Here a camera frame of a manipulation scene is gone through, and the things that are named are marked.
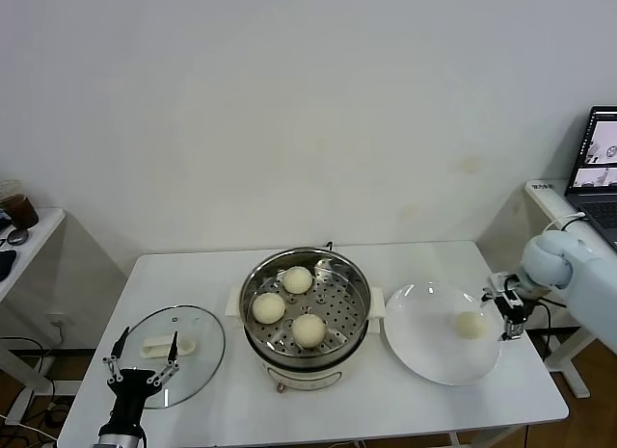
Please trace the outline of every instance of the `pot handle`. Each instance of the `pot handle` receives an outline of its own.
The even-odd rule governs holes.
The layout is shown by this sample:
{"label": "pot handle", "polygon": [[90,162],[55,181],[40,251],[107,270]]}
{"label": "pot handle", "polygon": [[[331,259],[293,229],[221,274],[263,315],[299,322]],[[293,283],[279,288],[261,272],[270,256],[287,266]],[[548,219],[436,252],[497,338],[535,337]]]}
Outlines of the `pot handle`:
{"label": "pot handle", "polygon": [[371,287],[368,319],[384,318],[385,316],[386,304],[384,303],[384,290],[381,287]]}
{"label": "pot handle", "polygon": [[229,293],[228,304],[225,307],[225,316],[241,319],[240,316],[240,291],[239,287],[232,287]]}

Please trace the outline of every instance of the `table leg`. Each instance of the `table leg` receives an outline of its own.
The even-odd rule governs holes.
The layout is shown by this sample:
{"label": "table leg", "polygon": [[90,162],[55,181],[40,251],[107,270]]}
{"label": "table leg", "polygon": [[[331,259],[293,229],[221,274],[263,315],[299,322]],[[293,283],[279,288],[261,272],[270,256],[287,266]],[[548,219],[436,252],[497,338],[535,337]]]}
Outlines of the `table leg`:
{"label": "table leg", "polygon": [[577,398],[589,398],[590,393],[585,382],[572,363],[572,358],[582,352],[582,350],[595,339],[596,337],[587,329],[581,328],[563,344],[559,343],[555,337],[551,337],[549,341],[549,348],[552,350],[552,353],[545,361],[547,369],[551,373],[563,374],[572,393],[574,393]]}
{"label": "table leg", "polygon": [[45,376],[39,374],[2,345],[0,345],[0,369],[33,390],[44,391],[49,386],[49,380]]}
{"label": "table leg", "polygon": [[472,448],[489,448],[514,433],[523,426],[501,427],[480,432],[471,441]]}
{"label": "table leg", "polygon": [[[39,358],[36,367],[39,368],[40,366],[42,376],[47,374],[47,371],[51,368],[54,359],[55,358],[53,356]],[[56,397],[65,395],[74,396],[77,395],[77,390],[79,390],[79,384],[81,383],[81,381],[54,381],[54,385],[52,386],[51,381],[47,379],[45,380],[47,384],[42,390],[35,391],[33,388],[25,387],[21,390],[21,392],[19,392],[19,395],[17,395],[17,398],[7,414],[7,421],[5,422],[7,426],[15,426],[21,422],[21,419],[28,410],[33,397],[52,395],[52,393]]]}

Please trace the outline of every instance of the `laptop screen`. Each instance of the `laptop screen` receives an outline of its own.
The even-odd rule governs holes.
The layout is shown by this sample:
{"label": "laptop screen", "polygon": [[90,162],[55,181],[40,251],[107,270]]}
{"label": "laptop screen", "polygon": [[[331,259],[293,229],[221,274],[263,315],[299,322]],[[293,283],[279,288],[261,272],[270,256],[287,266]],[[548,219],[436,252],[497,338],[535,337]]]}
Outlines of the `laptop screen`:
{"label": "laptop screen", "polygon": [[617,192],[617,108],[593,108],[568,192]]}

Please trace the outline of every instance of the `white table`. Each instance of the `white table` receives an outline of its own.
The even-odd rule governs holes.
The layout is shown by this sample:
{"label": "white table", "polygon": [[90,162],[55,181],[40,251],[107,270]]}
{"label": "white table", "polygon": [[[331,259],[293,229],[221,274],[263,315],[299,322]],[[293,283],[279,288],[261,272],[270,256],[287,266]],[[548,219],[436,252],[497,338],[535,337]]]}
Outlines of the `white table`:
{"label": "white table", "polygon": [[[446,279],[480,296],[490,271],[472,242],[335,248],[356,262],[388,298],[420,278]],[[523,424],[563,419],[568,407],[525,335],[503,344],[482,382],[448,387],[409,371],[379,335],[362,343],[359,367],[314,392],[275,391],[242,328],[224,316],[228,295],[272,250],[145,255],[131,274],[62,430],[59,447],[89,446],[114,403],[101,359],[121,331],[159,308],[190,303],[221,319],[227,350],[208,386],[186,402],[146,410],[148,446],[205,447],[302,443],[492,429],[490,446]],[[492,314],[497,315],[496,308]]]}
{"label": "white table", "polygon": [[[576,209],[564,198],[568,180],[531,180],[525,183],[525,191],[550,220],[576,213]],[[568,219],[556,224],[560,229]],[[599,256],[617,262],[617,253],[587,222],[574,222],[566,231],[583,241]],[[551,372],[563,374],[564,379],[577,398],[588,398],[589,389],[578,373],[572,358],[582,352],[596,337],[585,328],[574,333],[563,344],[556,337],[549,342],[551,355],[546,364]]]}
{"label": "white table", "polygon": [[[12,247],[5,243],[0,250],[15,250],[17,257],[13,263],[13,267],[9,275],[0,282],[0,302],[2,302],[17,280],[23,275],[24,271],[30,265],[30,262],[39,253],[40,248],[47,242],[49,237],[56,230],[58,225],[65,218],[65,211],[55,208],[37,209],[39,214],[39,222],[30,228],[30,236],[21,246]],[[0,232],[0,238],[6,239],[8,234],[13,230],[13,226],[9,226]],[[28,407],[30,398],[33,392],[36,395],[48,395],[51,391],[51,382],[45,377],[46,372],[53,363],[53,357],[41,359],[42,363],[37,363],[41,366],[40,373],[28,366],[23,360],[13,355],[0,342],[0,369],[7,374],[13,376],[18,381],[26,385],[17,399],[15,400],[8,414],[9,419],[7,425],[12,425],[18,422],[23,416]],[[79,381],[58,381],[56,382],[57,395],[75,395]]]}

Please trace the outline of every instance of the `laptop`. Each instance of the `laptop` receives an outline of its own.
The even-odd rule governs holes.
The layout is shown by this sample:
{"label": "laptop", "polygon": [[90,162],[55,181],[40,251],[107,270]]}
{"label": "laptop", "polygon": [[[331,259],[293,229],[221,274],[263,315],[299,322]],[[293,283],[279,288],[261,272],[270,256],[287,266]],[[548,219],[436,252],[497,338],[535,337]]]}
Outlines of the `laptop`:
{"label": "laptop", "polygon": [[617,106],[591,108],[566,200],[617,250]]}

